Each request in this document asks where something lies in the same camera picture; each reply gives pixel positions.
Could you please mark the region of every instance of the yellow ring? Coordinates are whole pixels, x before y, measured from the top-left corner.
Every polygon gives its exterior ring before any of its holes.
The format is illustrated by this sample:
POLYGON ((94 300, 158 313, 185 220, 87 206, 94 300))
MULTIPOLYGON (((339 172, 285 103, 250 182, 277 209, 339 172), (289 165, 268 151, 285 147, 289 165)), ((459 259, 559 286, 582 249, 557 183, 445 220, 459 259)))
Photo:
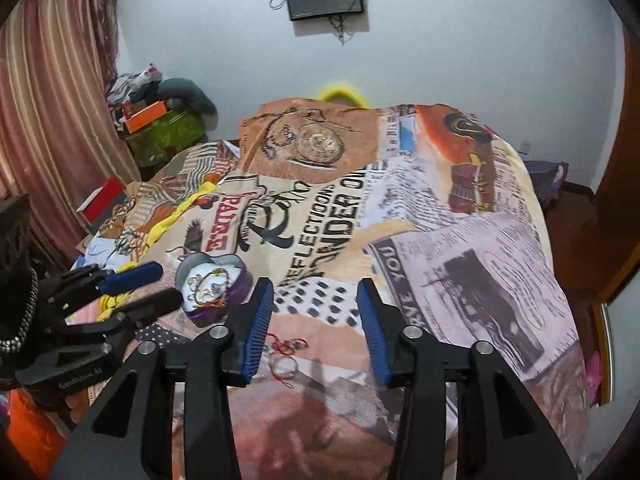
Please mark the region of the yellow ring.
POLYGON ((316 99, 318 101, 328 102, 337 97, 342 97, 349 100, 351 103, 353 103, 354 106, 357 106, 358 108, 370 108, 369 103, 362 94, 360 94, 349 85, 345 84, 333 85, 325 88, 318 94, 316 99))

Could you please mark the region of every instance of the pink object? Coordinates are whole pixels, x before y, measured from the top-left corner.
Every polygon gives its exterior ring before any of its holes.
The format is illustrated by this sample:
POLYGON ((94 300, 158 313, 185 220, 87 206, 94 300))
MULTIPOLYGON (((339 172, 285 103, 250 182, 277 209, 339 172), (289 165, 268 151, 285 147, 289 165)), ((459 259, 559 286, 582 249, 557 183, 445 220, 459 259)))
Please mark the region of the pink object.
POLYGON ((92 301, 88 305, 82 307, 75 314, 67 318, 69 325, 77 325, 82 323, 93 323, 98 319, 102 311, 100 310, 100 299, 92 301))
POLYGON ((602 368, 600 363, 600 354, 596 352, 591 356, 586 366, 587 370, 587 394, 589 396, 589 405, 596 401, 598 386, 602 382, 602 368))

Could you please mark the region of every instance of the orange cloth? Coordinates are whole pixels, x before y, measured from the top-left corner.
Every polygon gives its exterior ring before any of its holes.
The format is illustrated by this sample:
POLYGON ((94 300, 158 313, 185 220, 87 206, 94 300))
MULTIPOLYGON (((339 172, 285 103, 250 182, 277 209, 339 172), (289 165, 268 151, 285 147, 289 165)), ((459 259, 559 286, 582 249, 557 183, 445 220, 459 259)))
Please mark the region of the orange cloth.
POLYGON ((9 395, 9 429, 7 438, 42 480, 46 480, 66 441, 53 423, 38 410, 33 401, 14 390, 9 395))

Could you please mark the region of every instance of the bedspread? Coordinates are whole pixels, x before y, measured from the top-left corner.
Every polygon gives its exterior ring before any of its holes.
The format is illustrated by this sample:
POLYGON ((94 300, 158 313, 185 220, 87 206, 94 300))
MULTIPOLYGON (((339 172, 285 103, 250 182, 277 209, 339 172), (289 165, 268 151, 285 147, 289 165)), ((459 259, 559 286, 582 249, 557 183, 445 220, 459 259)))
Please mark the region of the bedspread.
MULTIPOLYGON (((258 374, 229 391, 245 480, 385 477, 402 391, 376 388, 370 374, 355 304, 366 276, 440 340, 492 341, 577 459, 584 363, 542 212, 508 143, 446 105, 363 110, 288 99, 263 105, 239 129, 237 164, 218 143, 178 154, 101 233, 133 259, 164 267, 132 300, 174 286, 190 251, 235 253, 255 278, 273 281, 258 374), (204 181, 218 188, 148 247, 149 229, 204 181), (293 355, 277 355, 286 341, 293 355)), ((181 342, 203 330, 178 310, 138 339, 181 342)), ((456 413, 452 386, 447 464, 456 413)))

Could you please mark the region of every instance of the striped curtain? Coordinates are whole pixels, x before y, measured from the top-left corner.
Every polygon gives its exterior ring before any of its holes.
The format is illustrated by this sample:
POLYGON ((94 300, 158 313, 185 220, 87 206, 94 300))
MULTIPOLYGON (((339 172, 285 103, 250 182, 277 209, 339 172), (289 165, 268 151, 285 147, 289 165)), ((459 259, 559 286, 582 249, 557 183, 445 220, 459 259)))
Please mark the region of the striped curtain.
POLYGON ((140 178, 111 124, 114 50, 100 54, 91 2, 21 0, 0 30, 0 192, 29 193, 34 241, 60 268, 88 233, 82 201, 110 176, 140 178))

